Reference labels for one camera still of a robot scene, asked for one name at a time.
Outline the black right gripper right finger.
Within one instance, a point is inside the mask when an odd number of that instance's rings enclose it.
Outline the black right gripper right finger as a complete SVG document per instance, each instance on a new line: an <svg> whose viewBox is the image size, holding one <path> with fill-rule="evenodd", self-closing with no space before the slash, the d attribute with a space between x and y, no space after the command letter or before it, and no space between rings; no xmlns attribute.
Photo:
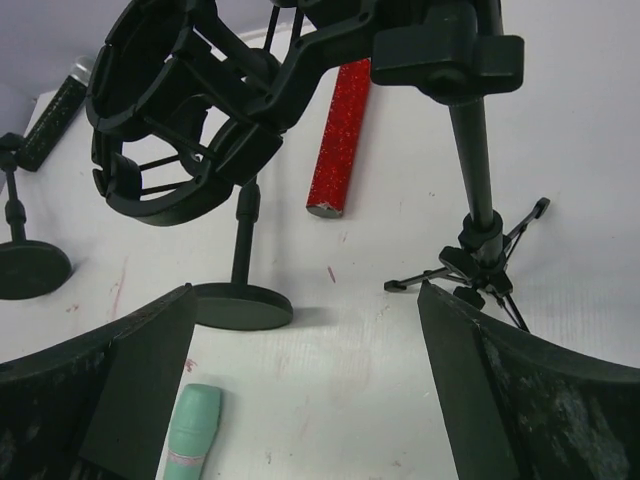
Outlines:
<svg viewBox="0 0 640 480"><path fill-rule="evenodd" d="M418 308L459 478L638 478L638 369L550 343L429 282Z"/></svg>

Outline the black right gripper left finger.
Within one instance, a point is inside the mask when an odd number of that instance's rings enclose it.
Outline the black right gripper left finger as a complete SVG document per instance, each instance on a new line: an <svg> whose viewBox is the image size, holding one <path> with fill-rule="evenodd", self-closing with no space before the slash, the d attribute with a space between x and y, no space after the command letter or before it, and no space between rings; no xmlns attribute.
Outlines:
<svg viewBox="0 0 640 480"><path fill-rule="evenodd" d="M152 479L191 343L186 284L1 366L4 479Z"/></svg>

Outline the teal microphone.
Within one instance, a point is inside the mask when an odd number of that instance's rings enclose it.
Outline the teal microphone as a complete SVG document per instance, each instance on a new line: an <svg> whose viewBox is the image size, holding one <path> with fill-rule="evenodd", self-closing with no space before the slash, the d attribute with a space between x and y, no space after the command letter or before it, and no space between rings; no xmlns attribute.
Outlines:
<svg viewBox="0 0 640 480"><path fill-rule="evenodd" d="M201 479L217 434L222 390L192 383L180 392L169 423L157 479Z"/></svg>

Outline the red glitter microphone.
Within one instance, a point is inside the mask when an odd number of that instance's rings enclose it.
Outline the red glitter microphone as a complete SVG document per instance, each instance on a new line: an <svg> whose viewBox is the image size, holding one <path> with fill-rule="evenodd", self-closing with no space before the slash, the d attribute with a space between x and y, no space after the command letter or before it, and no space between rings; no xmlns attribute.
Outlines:
<svg viewBox="0 0 640 480"><path fill-rule="evenodd" d="M343 215L370 85L368 59L339 68L306 202L316 217Z"/></svg>

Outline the black tripod shock-mount stand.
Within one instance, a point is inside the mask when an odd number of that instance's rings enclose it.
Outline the black tripod shock-mount stand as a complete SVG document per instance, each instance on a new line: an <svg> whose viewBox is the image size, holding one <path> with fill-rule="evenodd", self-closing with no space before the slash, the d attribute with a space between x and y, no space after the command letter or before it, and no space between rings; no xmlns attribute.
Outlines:
<svg viewBox="0 0 640 480"><path fill-rule="evenodd" d="M277 1L295 13L287 55L247 46L212 1L133 1L109 32L88 86L94 182L121 215L154 226L194 220L256 178L301 118L324 73L370 61L370 81L413 86L450 114L469 204L435 279L475 308L487 297L519 328L510 232L493 208L484 99L517 90L524 42L497 1Z"/></svg>

